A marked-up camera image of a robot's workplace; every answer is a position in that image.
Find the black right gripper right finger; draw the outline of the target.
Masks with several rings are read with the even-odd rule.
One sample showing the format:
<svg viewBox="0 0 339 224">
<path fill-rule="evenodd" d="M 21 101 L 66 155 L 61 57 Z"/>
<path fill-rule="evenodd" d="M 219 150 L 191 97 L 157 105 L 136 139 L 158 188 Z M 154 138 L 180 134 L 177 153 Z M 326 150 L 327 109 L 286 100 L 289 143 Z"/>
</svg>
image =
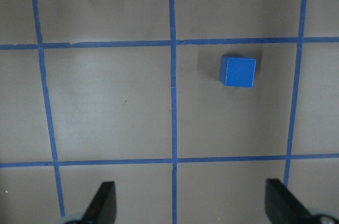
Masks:
<svg viewBox="0 0 339 224">
<path fill-rule="evenodd" d="M 318 219 L 277 178 L 266 179 L 265 213 L 274 224 L 318 223 Z"/>
</svg>

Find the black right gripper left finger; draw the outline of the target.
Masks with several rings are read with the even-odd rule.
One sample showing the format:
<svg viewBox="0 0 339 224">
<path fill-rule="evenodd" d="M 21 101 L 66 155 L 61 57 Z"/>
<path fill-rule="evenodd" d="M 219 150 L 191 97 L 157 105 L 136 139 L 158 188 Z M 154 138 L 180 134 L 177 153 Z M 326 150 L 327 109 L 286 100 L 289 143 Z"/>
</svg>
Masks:
<svg viewBox="0 0 339 224">
<path fill-rule="evenodd" d="M 117 200 L 115 182 L 103 182 L 83 214 L 82 223 L 115 223 Z"/>
</svg>

